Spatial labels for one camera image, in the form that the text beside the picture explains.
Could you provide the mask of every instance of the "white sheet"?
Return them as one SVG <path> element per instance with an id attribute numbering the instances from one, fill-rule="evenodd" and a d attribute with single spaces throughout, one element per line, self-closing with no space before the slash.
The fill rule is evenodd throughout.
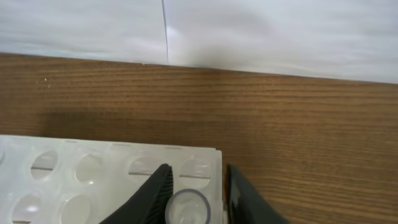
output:
<path id="1" fill-rule="evenodd" d="M 165 0 L 169 64 L 398 83 L 396 0 Z"/>
<path id="2" fill-rule="evenodd" d="M 167 64 L 161 0 L 0 0 L 0 52 Z"/>

